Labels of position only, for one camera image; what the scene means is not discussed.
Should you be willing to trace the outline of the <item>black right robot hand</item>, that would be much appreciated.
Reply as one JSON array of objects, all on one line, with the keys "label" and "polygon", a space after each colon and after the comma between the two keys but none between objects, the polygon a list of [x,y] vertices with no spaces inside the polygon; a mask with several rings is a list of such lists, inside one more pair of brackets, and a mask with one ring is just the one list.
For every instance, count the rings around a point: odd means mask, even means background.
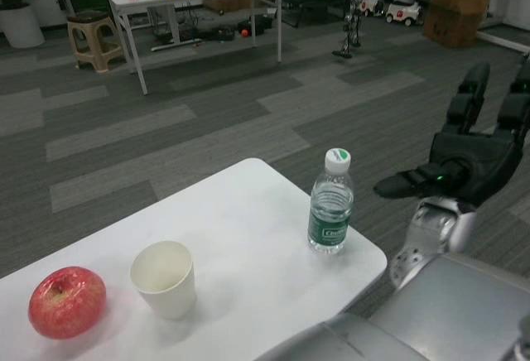
[{"label": "black right robot hand", "polygon": [[484,104],[490,66],[473,66],[460,83],[426,164],[382,179],[385,199],[442,196],[478,207],[502,190],[523,158],[529,131],[529,60],[511,83],[491,134],[472,132]]}]

